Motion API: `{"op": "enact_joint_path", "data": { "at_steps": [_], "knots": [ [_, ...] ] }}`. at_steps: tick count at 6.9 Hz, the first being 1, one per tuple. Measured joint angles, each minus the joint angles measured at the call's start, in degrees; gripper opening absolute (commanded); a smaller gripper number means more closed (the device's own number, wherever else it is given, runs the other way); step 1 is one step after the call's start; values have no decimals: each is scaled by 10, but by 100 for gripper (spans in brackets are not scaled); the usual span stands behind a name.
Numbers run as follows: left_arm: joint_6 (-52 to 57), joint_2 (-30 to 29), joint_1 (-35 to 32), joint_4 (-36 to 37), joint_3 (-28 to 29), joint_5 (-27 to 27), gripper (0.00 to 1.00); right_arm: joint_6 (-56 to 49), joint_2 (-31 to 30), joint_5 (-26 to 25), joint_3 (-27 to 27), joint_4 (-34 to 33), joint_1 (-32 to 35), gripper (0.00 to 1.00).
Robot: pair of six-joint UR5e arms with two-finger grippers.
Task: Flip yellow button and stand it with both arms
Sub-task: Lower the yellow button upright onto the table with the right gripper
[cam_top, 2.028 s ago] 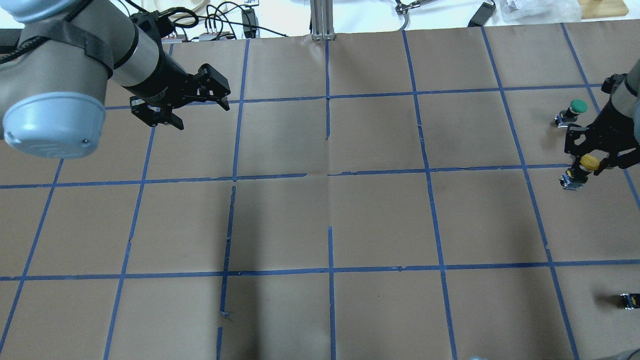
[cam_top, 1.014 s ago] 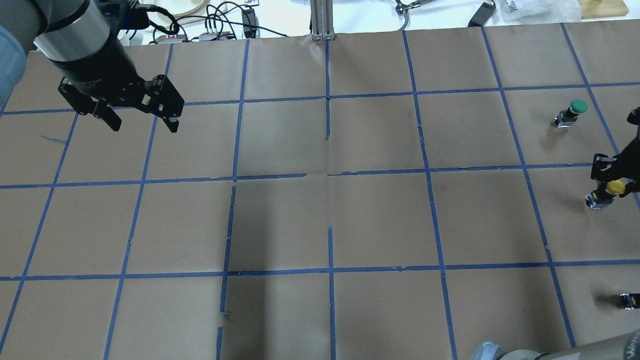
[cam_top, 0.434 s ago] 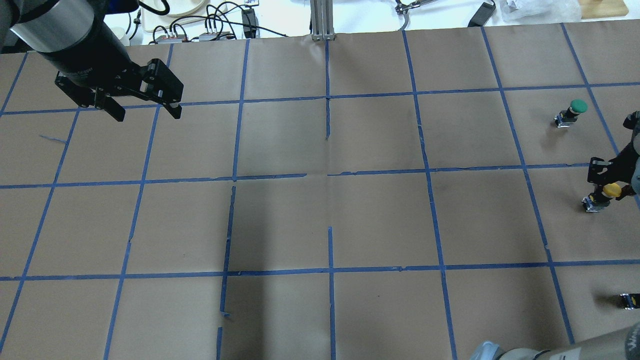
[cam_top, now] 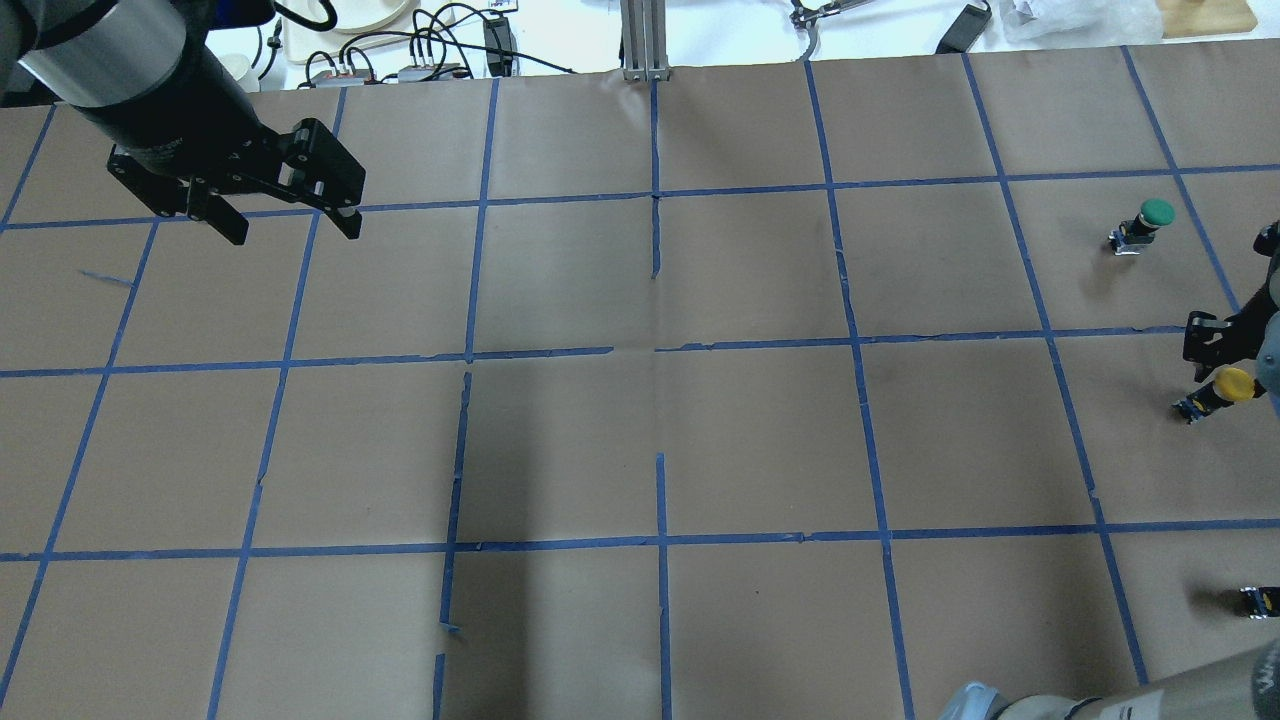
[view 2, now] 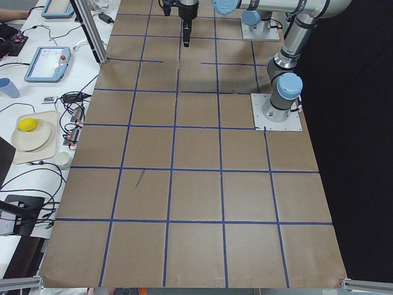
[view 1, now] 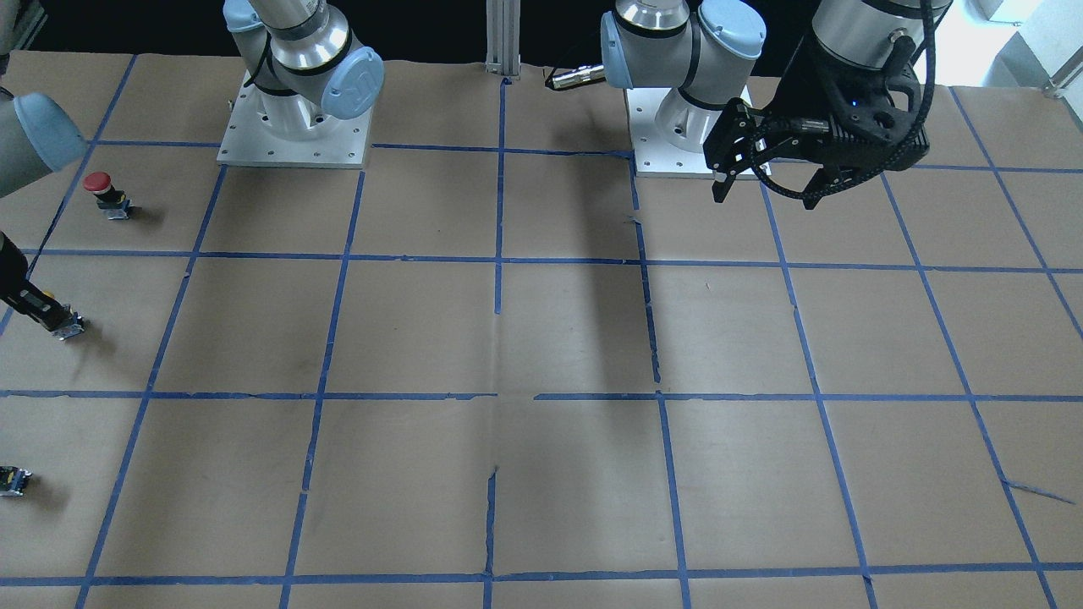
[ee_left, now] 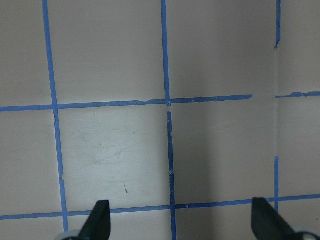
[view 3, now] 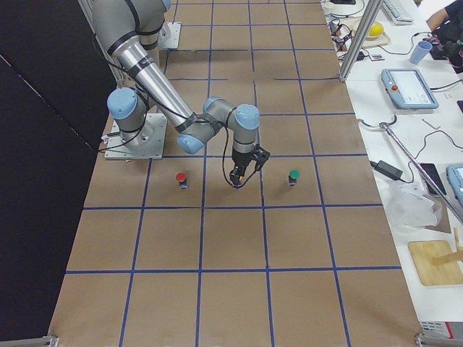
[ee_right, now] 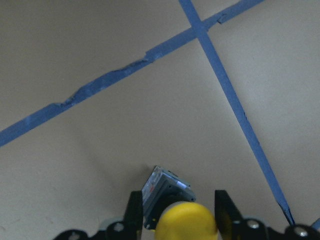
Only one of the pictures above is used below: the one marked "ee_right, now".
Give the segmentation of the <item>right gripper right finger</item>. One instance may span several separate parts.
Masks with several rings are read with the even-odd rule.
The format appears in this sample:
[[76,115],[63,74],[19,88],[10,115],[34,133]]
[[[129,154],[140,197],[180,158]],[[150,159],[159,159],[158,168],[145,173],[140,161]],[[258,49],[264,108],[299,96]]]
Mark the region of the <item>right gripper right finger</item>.
[[223,240],[318,240],[320,232],[312,226],[294,224],[283,233],[262,221],[243,217],[226,190],[214,191],[214,216]]

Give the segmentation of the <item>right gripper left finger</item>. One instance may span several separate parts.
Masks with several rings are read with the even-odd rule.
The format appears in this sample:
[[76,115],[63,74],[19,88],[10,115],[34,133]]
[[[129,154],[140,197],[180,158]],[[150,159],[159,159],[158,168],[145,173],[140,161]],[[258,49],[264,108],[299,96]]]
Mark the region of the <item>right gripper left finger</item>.
[[130,193],[124,216],[96,234],[88,236],[85,231],[70,229],[58,234],[56,240],[140,240],[143,228],[143,195],[142,192]]

